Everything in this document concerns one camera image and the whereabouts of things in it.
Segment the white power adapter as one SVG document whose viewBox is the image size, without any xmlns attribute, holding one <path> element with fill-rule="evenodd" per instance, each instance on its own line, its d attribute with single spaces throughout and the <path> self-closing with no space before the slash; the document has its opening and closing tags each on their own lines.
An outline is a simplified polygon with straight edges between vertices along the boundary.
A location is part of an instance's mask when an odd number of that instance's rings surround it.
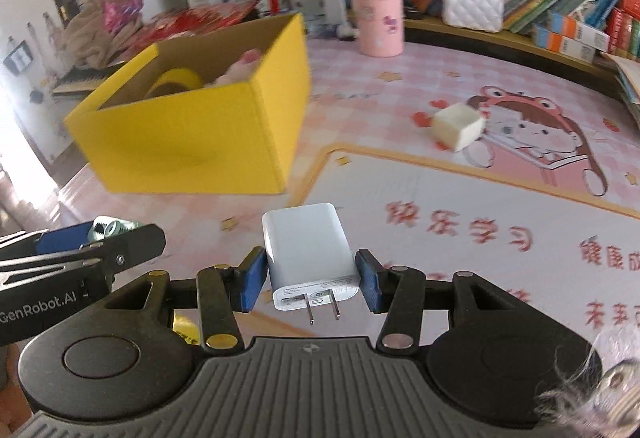
<svg viewBox="0 0 640 438">
<path fill-rule="evenodd" d="M 360 273 L 340 217 L 331 203 L 270 210 L 262 216 L 274 308 L 312 310 L 332 308 L 341 317 L 340 303 L 359 292 Z"/>
</svg>

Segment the white eraser block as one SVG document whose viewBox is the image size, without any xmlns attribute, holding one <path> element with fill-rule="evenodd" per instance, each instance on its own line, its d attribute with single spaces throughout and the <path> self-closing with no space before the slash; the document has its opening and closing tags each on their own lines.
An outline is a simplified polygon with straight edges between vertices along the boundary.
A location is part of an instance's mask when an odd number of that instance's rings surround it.
<svg viewBox="0 0 640 438">
<path fill-rule="evenodd" d="M 459 152 L 480 138 L 485 123 L 486 118 L 479 110 L 456 103 L 434 114 L 431 130 L 436 141 Z"/>
</svg>

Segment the yellow tape roll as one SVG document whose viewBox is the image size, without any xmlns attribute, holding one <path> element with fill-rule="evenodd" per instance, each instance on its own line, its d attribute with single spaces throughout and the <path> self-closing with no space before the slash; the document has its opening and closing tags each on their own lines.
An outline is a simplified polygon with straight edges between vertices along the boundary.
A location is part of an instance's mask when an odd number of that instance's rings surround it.
<svg viewBox="0 0 640 438">
<path fill-rule="evenodd" d="M 180 94 L 180 92 L 200 89 L 204 86 L 201 76 L 190 68 L 172 68 L 153 83 L 143 99 L 153 99 L 168 94 Z"/>
</svg>

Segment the pink plush pig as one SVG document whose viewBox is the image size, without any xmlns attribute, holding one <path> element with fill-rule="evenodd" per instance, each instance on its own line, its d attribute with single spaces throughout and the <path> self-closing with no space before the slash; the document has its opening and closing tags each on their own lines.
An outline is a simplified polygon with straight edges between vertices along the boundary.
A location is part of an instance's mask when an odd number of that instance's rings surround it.
<svg viewBox="0 0 640 438">
<path fill-rule="evenodd" d="M 213 82 L 208 83 L 207 87 L 228 86 L 244 82 L 244 80 L 248 80 L 253 75 L 260 62 L 262 62 L 262 52 L 260 50 L 246 50 L 238 60 L 228 67 L 224 74 L 217 77 Z"/>
</svg>

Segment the mint green small case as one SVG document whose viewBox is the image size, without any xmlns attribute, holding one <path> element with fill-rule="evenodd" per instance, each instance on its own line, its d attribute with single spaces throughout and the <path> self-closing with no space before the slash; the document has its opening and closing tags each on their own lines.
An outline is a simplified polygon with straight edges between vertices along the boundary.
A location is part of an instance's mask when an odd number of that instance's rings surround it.
<svg viewBox="0 0 640 438">
<path fill-rule="evenodd" d="M 99 242 L 113 236 L 141 227 L 140 222 L 115 218 L 111 216 L 97 216 L 88 232 L 89 242 Z"/>
</svg>

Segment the pink cartoon table mat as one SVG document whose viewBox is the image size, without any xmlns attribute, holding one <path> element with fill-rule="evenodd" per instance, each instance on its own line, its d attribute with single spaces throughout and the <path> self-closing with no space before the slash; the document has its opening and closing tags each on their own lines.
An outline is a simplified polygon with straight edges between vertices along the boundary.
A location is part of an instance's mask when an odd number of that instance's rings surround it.
<svg viewBox="0 0 640 438">
<path fill-rule="evenodd" d="M 155 265 L 186 278 L 238 262 L 270 210 L 331 203 L 352 248 L 386 266 L 473 271 L 593 340 L 638 331 L 639 134 L 620 102 L 433 46 L 375 60 L 312 40 L 308 56 L 314 88 L 283 193 L 118 194 L 85 168 L 65 204 L 82 220 L 158 224 Z M 459 152 L 431 130 L 456 103 L 486 118 Z"/>
</svg>

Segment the yellow cardboard box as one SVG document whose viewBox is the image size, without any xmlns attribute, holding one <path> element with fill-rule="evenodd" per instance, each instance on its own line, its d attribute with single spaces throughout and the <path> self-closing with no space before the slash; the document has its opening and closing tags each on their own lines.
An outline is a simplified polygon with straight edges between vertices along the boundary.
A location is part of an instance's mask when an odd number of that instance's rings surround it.
<svg viewBox="0 0 640 438">
<path fill-rule="evenodd" d="M 248 80 L 207 87 L 250 49 L 262 62 Z M 204 86 L 144 100 L 172 68 L 190 68 Z M 285 14 L 149 46 L 65 125 L 111 192 L 277 194 L 288 183 L 310 92 L 304 19 Z"/>
</svg>

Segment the black Yamaha keyboard piano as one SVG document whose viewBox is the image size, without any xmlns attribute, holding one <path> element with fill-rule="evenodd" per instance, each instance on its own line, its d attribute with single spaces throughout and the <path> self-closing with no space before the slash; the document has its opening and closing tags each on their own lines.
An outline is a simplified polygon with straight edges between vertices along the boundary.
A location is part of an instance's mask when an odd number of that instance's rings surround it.
<svg viewBox="0 0 640 438">
<path fill-rule="evenodd" d="M 102 70 L 72 68 L 70 72 L 58 80 L 58 83 L 51 90 L 51 97 L 53 100 L 86 98 L 121 67 L 121 64 L 115 64 L 102 68 Z"/>
</svg>

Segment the beige crumpled cloth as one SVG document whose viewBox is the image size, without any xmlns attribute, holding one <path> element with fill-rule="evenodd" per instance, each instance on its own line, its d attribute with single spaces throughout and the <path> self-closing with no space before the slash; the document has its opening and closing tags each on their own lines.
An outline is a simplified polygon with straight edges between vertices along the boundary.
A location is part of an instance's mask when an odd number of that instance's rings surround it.
<svg viewBox="0 0 640 438">
<path fill-rule="evenodd" d="M 62 34 L 64 52 L 76 66 L 105 68 L 142 27 L 142 5 L 142 0 L 85 0 Z"/>
</svg>

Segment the red paper sheets pile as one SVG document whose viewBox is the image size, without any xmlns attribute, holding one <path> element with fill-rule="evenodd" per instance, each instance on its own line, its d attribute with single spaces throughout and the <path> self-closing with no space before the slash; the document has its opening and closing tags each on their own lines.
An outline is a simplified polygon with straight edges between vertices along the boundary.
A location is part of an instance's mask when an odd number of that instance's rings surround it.
<svg viewBox="0 0 640 438">
<path fill-rule="evenodd" d="M 246 19 L 258 19 L 257 6 L 258 0 L 246 0 L 160 14 L 132 36 L 126 49 L 116 60 L 128 62 L 141 51 L 162 40 L 209 34 Z"/>
</svg>

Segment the orange white box lower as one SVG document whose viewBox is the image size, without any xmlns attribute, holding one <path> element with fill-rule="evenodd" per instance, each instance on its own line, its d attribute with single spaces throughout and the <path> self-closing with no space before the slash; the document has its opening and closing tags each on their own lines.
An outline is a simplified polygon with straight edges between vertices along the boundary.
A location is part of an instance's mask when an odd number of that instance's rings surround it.
<svg viewBox="0 0 640 438">
<path fill-rule="evenodd" d="M 539 48 L 544 48 L 556 54 L 562 54 L 569 58 L 592 63 L 596 56 L 596 50 L 579 40 L 568 38 L 560 34 L 553 33 L 548 28 L 535 25 L 532 31 L 532 39 Z"/>
</svg>

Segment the white quilted pearl handbag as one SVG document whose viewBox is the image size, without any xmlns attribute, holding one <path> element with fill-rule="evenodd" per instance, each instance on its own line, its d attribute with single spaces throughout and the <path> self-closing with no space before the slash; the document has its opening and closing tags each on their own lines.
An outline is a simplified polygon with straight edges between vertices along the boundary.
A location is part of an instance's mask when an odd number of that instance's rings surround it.
<svg viewBox="0 0 640 438">
<path fill-rule="evenodd" d="M 499 33 L 504 0 L 442 0 L 442 20 L 453 28 Z"/>
</svg>

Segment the orange white box upper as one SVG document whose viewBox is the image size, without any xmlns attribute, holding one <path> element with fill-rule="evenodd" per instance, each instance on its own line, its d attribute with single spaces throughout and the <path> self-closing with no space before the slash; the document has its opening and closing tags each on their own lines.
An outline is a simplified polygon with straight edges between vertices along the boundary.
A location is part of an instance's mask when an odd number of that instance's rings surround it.
<svg viewBox="0 0 640 438">
<path fill-rule="evenodd" d="M 577 21 L 570 16 L 561 13 L 550 12 L 547 26 L 550 31 L 564 37 L 577 40 L 582 44 L 594 48 L 597 51 L 607 52 L 610 36 L 594 26 Z"/>
</svg>

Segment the stack of papers and notebooks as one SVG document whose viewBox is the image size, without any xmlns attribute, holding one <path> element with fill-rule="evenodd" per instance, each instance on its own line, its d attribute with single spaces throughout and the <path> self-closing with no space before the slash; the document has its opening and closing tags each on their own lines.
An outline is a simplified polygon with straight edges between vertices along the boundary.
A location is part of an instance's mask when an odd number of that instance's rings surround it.
<svg viewBox="0 0 640 438">
<path fill-rule="evenodd" d="M 640 104 L 640 75 L 638 62 L 616 56 L 615 54 L 605 54 L 608 60 L 612 61 L 617 68 L 617 81 L 622 87 L 620 95 L 626 104 L 631 116 L 636 123 L 639 123 Z"/>
</svg>

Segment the red thick dictionary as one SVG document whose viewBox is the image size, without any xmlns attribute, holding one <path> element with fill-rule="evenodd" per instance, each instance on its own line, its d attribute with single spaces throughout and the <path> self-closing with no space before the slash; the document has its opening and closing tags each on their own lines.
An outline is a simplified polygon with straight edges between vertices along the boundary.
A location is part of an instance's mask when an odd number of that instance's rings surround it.
<svg viewBox="0 0 640 438">
<path fill-rule="evenodd" d="M 639 60 L 639 0 L 618 0 L 608 15 L 608 53 Z"/>
</svg>

